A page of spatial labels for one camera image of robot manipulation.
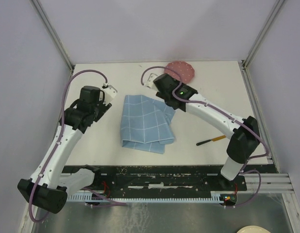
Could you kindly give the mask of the blue checked cloth placemat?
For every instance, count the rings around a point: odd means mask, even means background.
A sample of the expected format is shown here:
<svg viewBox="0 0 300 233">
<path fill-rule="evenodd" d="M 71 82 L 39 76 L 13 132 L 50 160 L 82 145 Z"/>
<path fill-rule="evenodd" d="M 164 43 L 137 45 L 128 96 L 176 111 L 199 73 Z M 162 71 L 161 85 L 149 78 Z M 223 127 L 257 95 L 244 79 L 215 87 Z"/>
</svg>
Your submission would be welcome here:
<svg viewBox="0 0 300 233">
<path fill-rule="evenodd" d="M 165 145 L 174 143 L 170 127 L 175 110 L 164 102 L 144 95 L 126 95 L 120 124 L 124 148 L 164 154 Z"/>
</svg>

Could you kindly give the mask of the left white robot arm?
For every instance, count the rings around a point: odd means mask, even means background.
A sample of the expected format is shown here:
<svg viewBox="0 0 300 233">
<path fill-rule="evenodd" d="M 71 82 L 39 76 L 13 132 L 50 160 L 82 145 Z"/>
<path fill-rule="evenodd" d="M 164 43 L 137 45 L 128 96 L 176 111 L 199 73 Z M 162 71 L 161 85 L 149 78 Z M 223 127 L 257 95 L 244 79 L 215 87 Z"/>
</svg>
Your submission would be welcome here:
<svg viewBox="0 0 300 233">
<path fill-rule="evenodd" d="M 55 138 L 38 168 L 29 179 L 18 182 L 17 188 L 28 203 L 56 214 L 82 188 L 101 186 L 100 170 L 94 166 L 82 166 L 66 178 L 61 174 L 75 145 L 87 128 L 111 108 L 116 95 L 117 90 L 111 85 L 84 86 L 80 90 L 80 97 L 64 111 L 64 119 L 60 120 Z"/>
</svg>

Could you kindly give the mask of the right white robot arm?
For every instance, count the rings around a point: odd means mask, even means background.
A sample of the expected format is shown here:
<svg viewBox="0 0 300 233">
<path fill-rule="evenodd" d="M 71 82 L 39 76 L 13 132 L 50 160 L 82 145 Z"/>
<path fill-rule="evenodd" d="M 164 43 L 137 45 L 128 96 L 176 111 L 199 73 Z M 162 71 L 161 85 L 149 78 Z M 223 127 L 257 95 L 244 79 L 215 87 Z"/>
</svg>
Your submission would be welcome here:
<svg viewBox="0 0 300 233">
<path fill-rule="evenodd" d="M 168 74 L 148 78 L 145 86 L 156 91 L 156 96 L 177 110 L 192 114 L 217 128 L 229 139 L 228 158 L 217 178 L 221 189 L 228 190 L 235 184 L 235 177 L 260 144 L 257 120 L 249 116 L 242 118 L 214 105 L 198 91 Z"/>
</svg>

